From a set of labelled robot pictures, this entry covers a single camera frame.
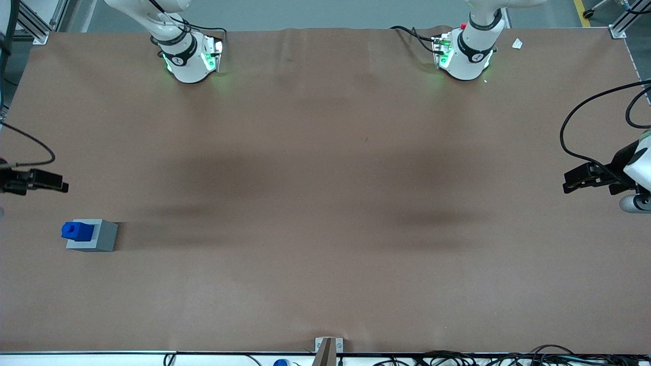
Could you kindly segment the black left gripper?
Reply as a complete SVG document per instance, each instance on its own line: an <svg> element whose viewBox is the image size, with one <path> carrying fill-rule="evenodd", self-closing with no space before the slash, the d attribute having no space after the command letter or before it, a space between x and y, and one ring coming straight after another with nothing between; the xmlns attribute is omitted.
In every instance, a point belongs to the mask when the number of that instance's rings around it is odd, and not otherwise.
<svg viewBox="0 0 651 366"><path fill-rule="evenodd" d="M629 187L636 187L637 183L625 174L624 168L636 153L638 144L639 141L635 140L615 153L611 162L607 164L607 169L609 169L611 174L590 162L565 172L563 192L565 194L571 194L582 188L609 185L609 194L614 196L627 192L630 190Z"/></svg>

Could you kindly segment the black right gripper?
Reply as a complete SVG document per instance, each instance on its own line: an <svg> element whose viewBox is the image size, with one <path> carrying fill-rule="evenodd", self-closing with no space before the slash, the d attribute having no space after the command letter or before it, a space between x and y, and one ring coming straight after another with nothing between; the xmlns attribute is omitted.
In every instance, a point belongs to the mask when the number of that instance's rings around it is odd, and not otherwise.
<svg viewBox="0 0 651 366"><path fill-rule="evenodd" d="M69 185L62 175L41 169L16 170L10 167L1 168L2 194L26 196L28 190L51 190L67 194Z"/></svg>

